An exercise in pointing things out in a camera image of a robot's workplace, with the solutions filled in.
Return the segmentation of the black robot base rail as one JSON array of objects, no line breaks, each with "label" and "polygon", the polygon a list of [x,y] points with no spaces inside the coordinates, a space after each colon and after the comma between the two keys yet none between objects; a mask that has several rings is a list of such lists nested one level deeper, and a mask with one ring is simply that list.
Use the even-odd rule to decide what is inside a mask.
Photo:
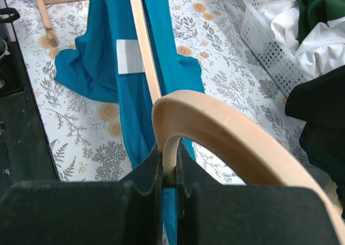
[{"label": "black robot base rail", "polygon": [[57,180],[13,23],[20,15],[1,0],[1,193],[23,180]]}]

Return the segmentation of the green and grey raglan shirt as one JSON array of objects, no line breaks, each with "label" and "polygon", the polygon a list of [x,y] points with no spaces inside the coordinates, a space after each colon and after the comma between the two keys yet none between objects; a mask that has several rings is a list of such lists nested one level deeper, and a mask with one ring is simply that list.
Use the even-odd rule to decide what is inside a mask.
[{"label": "green and grey raglan shirt", "polygon": [[344,65],[344,0],[290,0],[258,12],[310,78]]}]

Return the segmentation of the beige wooden hanger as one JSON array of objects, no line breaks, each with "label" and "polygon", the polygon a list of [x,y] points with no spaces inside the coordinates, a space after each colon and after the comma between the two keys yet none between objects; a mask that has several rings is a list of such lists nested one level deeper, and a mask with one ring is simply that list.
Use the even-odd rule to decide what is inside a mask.
[{"label": "beige wooden hanger", "polygon": [[206,94],[180,90],[161,94],[142,0],[130,0],[145,75],[153,101],[153,125],[163,155],[164,176],[173,180],[180,138],[206,147],[247,183],[305,187],[323,201],[330,218],[339,211],[319,184],[275,139],[226,103]]}]

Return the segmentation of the blue t-shirt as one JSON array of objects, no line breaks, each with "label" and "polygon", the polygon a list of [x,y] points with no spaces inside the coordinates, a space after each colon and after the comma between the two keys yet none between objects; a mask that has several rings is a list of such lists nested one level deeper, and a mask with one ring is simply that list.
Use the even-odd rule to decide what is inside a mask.
[{"label": "blue t-shirt", "polygon": [[[143,0],[161,93],[204,92],[197,59],[176,51],[168,0]],[[133,167],[155,144],[149,93],[130,0],[89,0],[87,30],[55,60],[55,80],[96,101],[117,103]]]}]

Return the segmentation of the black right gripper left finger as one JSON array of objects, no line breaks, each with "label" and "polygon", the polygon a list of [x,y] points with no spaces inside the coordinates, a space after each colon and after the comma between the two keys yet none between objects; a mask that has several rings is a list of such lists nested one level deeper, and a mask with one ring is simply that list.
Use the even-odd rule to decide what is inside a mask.
[{"label": "black right gripper left finger", "polygon": [[161,244],[156,147],[117,182],[22,181],[1,198],[1,244]]}]

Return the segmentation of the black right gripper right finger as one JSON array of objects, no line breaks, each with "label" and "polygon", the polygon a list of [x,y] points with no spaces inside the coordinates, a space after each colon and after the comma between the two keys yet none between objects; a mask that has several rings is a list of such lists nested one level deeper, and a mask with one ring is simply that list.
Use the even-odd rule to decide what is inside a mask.
[{"label": "black right gripper right finger", "polygon": [[222,185],[183,143],[177,159],[178,244],[339,244],[312,190]]}]

